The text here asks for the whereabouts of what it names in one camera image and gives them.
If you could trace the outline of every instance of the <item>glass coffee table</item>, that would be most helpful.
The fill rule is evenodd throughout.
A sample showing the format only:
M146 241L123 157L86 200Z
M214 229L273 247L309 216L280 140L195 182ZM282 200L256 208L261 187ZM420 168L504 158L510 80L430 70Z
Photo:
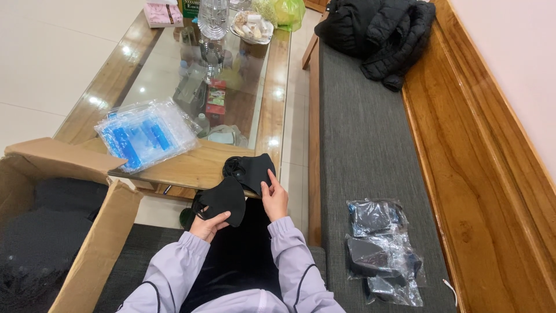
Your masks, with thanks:
M235 13L230 10L230 21ZM228 31L215 42L221 56L216 66L207 62L204 39L190 19L184 19L184 28L150 29L140 12L54 138L104 152L93 127L109 111L172 97L192 118L204 113L212 119L213 129L218 124L233 127L235 142L200 139L201 147L144 171L129 175L113 170L110 175L129 178L138 189L153 195L163 194L171 185L167 195L192 198L197 189L222 181L227 158L268 153L279 176L290 33L275 30L269 44L257 45ZM189 64L189 78L178 75L181 60ZM210 75L201 75L207 68ZM221 116L206 106L207 90L216 81L224 82L218 85L225 90Z

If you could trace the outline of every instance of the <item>glass tabletop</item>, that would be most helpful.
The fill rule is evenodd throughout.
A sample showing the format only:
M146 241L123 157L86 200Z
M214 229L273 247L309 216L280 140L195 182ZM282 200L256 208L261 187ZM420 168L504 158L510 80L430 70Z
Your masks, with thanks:
M230 25L236 12L230 9ZM268 54L269 44L250 43L231 31L209 40L184 19L184 27L162 31L121 106L170 96L192 119L205 114L205 139L254 149Z

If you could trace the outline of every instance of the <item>black face mask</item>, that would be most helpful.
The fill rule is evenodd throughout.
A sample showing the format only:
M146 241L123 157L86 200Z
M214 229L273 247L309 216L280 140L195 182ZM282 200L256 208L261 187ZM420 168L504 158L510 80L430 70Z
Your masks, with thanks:
M245 190L249 190L262 197L261 182L266 182L270 187L268 169L276 175L274 163L268 153L255 156L232 156L227 159L222 169L224 177L234 177Z
M226 222L237 227L241 224L245 214L243 188L233 177L226 177L218 186L197 192L191 209L197 216L205 220L230 211L230 217Z

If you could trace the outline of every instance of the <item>person's right hand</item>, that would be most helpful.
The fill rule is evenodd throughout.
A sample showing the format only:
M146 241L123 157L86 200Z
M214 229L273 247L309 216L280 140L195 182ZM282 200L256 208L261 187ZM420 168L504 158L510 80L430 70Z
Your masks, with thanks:
M270 222L287 216L287 192L280 185L272 171L268 170L270 182L269 186L265 182L261 182L262 189L262 205L265 207L266 215Z

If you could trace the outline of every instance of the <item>bowl of snacks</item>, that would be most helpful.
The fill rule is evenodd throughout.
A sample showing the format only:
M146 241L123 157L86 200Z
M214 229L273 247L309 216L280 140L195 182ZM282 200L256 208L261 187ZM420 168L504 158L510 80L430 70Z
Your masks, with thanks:
M230 31L251 43L266 45L272 38L274 26L255 11L239 11L234 16Z

